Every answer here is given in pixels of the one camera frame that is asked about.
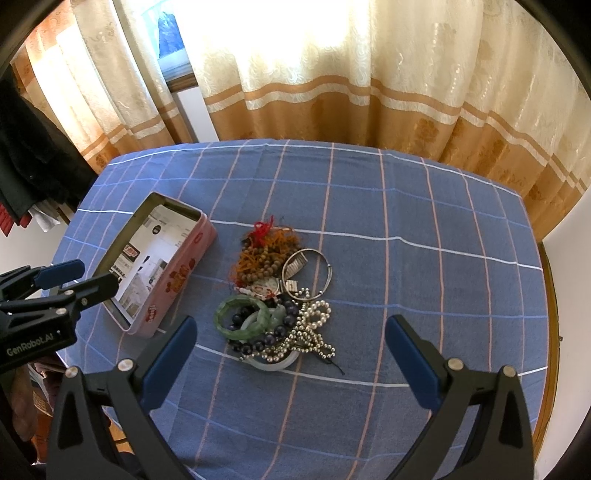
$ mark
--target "blue checkered tablecloth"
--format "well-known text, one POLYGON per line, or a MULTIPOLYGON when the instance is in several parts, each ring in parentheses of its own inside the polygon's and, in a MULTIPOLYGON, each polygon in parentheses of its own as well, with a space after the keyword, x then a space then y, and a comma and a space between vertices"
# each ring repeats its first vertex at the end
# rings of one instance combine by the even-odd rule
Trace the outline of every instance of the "blue checkered tablecloth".
MULTIPOLYGON (((428 418, 384 346, 384 320, 394 313, 470 368, 514 365, 535 426, 548 317, 536 243, 516 193, 374 148, 285 140, 178 145, 115 159, 54 263, 80 258, 94 272, 152 191, 200 208, 219 234, 161 325, 190 314, 199 342, 152 413, 196 478, 386 478, 428 418), (333 314, 322 333, 344 376, 309 355, 283 372, 255 370, 230 355, 213 327, 240 238, 270 215, 333 265, 325 295, 333 314)), ((84 312, 77 332, 78 343, 62 357, 84 372, 111 369, 147 342, 123 335, 102 306, 84 312)), ((459 456, 470 413, 440 473, 459 456)))

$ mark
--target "red string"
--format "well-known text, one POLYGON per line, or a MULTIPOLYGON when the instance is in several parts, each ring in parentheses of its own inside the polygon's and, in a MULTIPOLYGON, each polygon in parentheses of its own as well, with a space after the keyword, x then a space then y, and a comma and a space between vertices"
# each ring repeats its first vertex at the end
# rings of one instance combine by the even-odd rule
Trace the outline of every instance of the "red string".
POLYGON ((274 217, 271 215, 269 218, 269 222, 257 222, 255 223, 255 229, 251 233, 249 233, 249 237, 251 238, 252 245, 254 247, 264 247, 265 246, 265 237, 273 228, 273 221, 274 217))

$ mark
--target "pink tin box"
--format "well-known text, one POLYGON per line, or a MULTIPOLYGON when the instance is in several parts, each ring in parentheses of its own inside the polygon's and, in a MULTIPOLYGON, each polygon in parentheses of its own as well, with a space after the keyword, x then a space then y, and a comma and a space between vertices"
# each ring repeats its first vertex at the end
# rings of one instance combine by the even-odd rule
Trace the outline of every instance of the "pink tin box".
POLYGON ((130 335, 154 335, 216 237, 201 210, 151 193, 123 227, 94 275, 111 272, 117 295, 104 305, 130 335))

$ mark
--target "gold striped curtain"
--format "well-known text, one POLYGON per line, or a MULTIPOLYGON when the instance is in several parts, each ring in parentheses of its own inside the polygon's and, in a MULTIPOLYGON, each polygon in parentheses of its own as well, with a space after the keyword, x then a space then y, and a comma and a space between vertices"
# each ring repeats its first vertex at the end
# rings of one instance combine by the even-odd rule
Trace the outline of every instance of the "gold striped curtain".
POLYGON ((191 141, 149 48, 125 1, 65 0, 12 67, 22 95, 100 173, 121 154, 191 141))
POLYGON ((177 21, 221 140, 439 160, 518 191, 538 239, 589 186, 591 102, 514 0, 195 1, 177 21))

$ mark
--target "metal bracelet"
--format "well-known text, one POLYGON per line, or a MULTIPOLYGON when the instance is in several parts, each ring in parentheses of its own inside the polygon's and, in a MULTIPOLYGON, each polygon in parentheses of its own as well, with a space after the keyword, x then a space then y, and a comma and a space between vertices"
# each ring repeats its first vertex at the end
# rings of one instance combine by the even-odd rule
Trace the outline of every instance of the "metal bracelet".
POLYGON ((315 248, 302 248, 301 250, 298 250, 297 252, 295 252, 292 256, 290 256, 287 259, 287 261, 283 265, 283 269, 281 270, 281 289, 283 290, 283 292, 287 293, 292 299, 298 300, 298 301, 302 301, 302 300, 312 301, 312 300, 319 299, 324 294, 324 292, 327 290, 327 288, 329 287, 331 280, 332 280, 332 265, 329 264, 329 261, 326 259, 324 254, 320 250, 317 250, 315 248), (322 288, 322 290, 319 290, 315 296, 310 297, 309 299, 302 299, 300 297, 296 297, 290 291, 288 291, 287 288, 285 287, 285 282, 286 282, 285 272, 287 270, 287 267, 289 266, 291 260, 293 260, 298 255, 301 255, 303 252, 314 252, 314 253, 320 255, 324 259, 324 261, 326 262, 326 267, 328 268, 328 275, 326 277, 326 283, 324 284, 324 287, 322 288))

